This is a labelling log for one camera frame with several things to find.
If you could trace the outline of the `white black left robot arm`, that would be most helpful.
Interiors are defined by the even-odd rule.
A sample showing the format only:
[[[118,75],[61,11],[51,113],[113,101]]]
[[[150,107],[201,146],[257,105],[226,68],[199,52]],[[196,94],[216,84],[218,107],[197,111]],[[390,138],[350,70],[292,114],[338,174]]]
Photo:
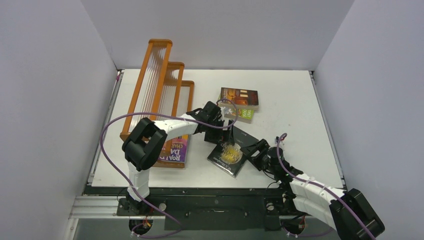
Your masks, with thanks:
[[[149,209],[146,197],[150,194],[150,168],[160,158],[167,141],[184,135],[205,134],[205,141],[217,144],[229,140],[234,143],[233,125],[230,120],[224,125],[221,108],[209,101],[203,108],[188,111],[179,117],[164,117],[162,120],[142,118],[122,145],[127,160],[131,184],[127,188],[126,199],[129,208],[136,215],[143,215]]]

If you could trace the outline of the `colourful Roald Dahl paperback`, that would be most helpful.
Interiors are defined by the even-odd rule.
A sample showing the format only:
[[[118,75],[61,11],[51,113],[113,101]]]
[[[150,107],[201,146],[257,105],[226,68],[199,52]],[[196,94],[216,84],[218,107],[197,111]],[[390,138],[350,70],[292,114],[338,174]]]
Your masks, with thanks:
[[[189,136],[183,135],[165,142],[157,160],[158,163],[184,168]]]

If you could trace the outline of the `dark Moon and Sixpence book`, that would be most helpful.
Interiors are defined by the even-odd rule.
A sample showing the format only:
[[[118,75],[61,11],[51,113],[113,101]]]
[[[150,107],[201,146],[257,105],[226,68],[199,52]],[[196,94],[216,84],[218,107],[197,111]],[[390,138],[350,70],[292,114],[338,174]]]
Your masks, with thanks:
[[[220,141],[207,156],[207,160],[233,178],[236,178],[247,161],[242,148],[253,145],[259,140],[234,126],[233,141],[233,144],[229,141]]]

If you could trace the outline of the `orange wooden file rack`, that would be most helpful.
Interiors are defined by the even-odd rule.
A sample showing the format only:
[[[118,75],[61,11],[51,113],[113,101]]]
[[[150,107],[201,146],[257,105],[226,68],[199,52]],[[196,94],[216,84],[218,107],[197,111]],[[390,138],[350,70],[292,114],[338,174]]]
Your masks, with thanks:
[[[195,83],[183,80],[185,64],[170,61],[173,42],[170,39],[150,39],[141,65],[134,91],[129,103],[128,114],[152,112],[176,117],[192,110]],[[160,120],[155,115],[128,116],[124,120],[120,139],[125,141],[141,118]],[[188,136],[168,140],[163,145],[160,158],[153,165],[159,168],[183,169],[185,156],[172,158],[172,150],[183,150]]]

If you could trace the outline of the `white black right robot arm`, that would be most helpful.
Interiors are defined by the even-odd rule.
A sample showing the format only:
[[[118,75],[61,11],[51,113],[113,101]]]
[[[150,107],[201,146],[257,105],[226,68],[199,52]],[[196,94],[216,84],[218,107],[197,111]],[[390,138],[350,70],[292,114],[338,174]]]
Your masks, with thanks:
[[[241,148],[259,170],[270,172],[286,190],[283,209],[306,213],[335,230],[342,240],[374,240],[386,227],[365,195],[358,189],[343,190],[325,185],[290,165],[283,149],[264,139]]]

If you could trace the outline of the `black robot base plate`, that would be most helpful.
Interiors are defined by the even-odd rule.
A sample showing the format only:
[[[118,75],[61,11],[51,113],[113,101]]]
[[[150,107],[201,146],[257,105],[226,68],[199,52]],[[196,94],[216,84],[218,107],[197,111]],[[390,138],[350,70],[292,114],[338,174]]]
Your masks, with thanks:
[[[165,188],[153,187],[146,200],[133,204],[126,187],[87,185],[84,195],[114,197],[114,217],[128,217],[129,227],[146,233],[164,221],[166,231],[174,230],[297,230],[307,213],[290,206],[286,190],[276,184],[264,188]]]

